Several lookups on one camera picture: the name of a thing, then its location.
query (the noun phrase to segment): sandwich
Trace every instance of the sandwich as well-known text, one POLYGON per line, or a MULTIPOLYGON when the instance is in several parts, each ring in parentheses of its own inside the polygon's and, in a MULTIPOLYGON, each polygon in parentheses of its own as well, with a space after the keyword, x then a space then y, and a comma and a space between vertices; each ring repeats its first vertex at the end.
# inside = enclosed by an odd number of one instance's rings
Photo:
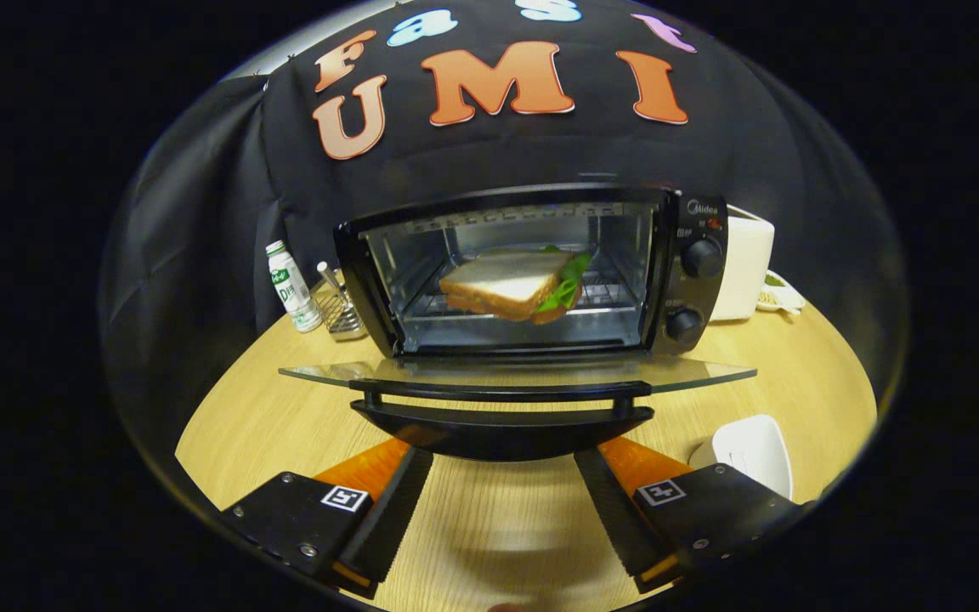
POLYGON ((590 262, 586 252, 554 246, 498 249, 448 272, 440 279, 440 291, 453 309, 545 325, 580 301, 581 276, 590 262))

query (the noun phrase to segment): midea logo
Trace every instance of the midea logo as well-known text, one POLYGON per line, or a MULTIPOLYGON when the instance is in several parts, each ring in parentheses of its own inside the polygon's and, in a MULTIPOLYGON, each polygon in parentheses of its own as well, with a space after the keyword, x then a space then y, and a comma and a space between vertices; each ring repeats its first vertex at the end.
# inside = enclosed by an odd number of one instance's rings
POLYGON ((718 210, 715 206, 702 204, 702 202, 692 199, 691 201, 687 202, 687 212, 690 214, 716 214, 718 213, 718 210))

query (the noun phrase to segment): orange letter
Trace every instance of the orange letter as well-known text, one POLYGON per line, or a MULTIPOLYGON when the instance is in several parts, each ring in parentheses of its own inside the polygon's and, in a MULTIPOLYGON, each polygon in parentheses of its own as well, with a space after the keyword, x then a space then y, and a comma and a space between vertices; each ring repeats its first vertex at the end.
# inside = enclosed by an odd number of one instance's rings
POLYGON ((671 65, 663 59, 653 58, 652 55, 637 54, 634 51, 618 51, 619 59, 628 63, 633 69, 633 78, 637 80, 637 93, 641 99, 633 105, 633 110, 645 119, 663 121, 682 125, 690 120, 687 113, 679 108, 675 101, 675 90, 671 89, 671 81, 667 73, 671 65))
POLYGON ((388 78, 383 74, 354 87, 354 96, 361 98, 361 111, 365 113, 365 129, 357 136, 346 135, 342 129, 342 101, 345 96, 331 98, 312 111, 312 119, 320 125, 320 142, 323 151, 335 159, 349 159, 370 150, 384 135, 384 104, 380 88, 388 78))
POLYGON ((347 65, 346 61, 353 62, 360 58, 365 51, 365 45, 362 43, 373 38, 373 36, 376 36, 376 30, 362 31, 361 34, 343 42, 342 45, 320 55, 320 58, 315 60, 315 65, 320 67, 320 81, 315 85, 315 92, 317 94, 323 92, 332 82, 349 74, 354 67, 347 65))
POLYGON ((505 97, 516 83, 512 109, 525 115, 569 112, 576 104, 561 92, 554 65, 558 46, 552 42, 514 42, 505 49, 497 67, 489 67, 465 50, 436 54, 422 61, 436 80, 436 112, 433 125, 462 123, 474 116, 474 107, 463 102, 463 89, 490 115, 504 108, 505 97))

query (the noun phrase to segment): oven door handle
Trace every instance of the oven door handle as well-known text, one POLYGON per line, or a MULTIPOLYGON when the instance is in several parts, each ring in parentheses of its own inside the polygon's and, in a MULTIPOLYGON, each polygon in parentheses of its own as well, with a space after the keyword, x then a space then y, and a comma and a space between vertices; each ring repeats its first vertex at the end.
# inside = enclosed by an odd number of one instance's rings
POLYGON ((632 398, 594 411, 459 411, 392 404, 378 393, 350 403, 366 421, 427 452, 475 461, 567 456, 625 434, 653 417, 632 398))
POLYGON ((630 400, 652 395, 652 386, 643 380, 504 387, 360 378, 350 380, 349 387, 354 391, 364 391, 366 395, 386 393, 404 396, 404 398, 452 400, 452 402, 591 402, 592 400, 630 400))

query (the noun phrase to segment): bread slice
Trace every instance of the bread slice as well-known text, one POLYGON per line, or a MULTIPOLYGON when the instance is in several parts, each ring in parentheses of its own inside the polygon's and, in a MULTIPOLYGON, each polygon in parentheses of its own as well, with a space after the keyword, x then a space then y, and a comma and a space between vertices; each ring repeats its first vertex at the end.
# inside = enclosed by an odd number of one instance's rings
MULTIPOLYGON (((580 293, 583 287, 577 286, 574 296, 572 296, 572 305, 576 305, 580 301, 580 293)), ((516 314, 509 313, 508 310, 493 309, 486 303, 481 303, 477 299, 467 299, 465 297, 459 297, 456 295, 445 295, 445 302, 448 306, 453 309, 465 310, 467 313, 478 313, 480 315, 493 315, 494 317, 509 320, 509 321, 531 321, 532 324, 537 326, 543 326, 546 324, 551 324, 564 314, 568 313, 570 309, 566 309, 563 305, 558 305, 555 309, 543 310, 541 313, 533 314, 516 314)))
POLYGON ((448 272, 440 291, 456 309, 524 321, 554 293, 574 252, 493 251, 448 272))

